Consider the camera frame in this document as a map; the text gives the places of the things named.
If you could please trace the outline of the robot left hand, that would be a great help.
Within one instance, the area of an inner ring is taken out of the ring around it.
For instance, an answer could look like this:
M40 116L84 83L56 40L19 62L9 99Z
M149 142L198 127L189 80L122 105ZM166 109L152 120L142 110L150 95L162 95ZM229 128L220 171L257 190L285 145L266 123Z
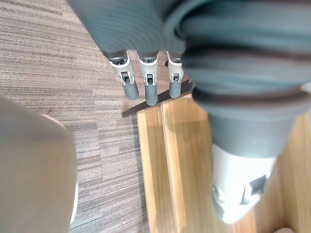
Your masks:
M208 113L213 204L232 224L261 199L296 118L310 109L308 0L71 0L103 55L147 65L165 50Z

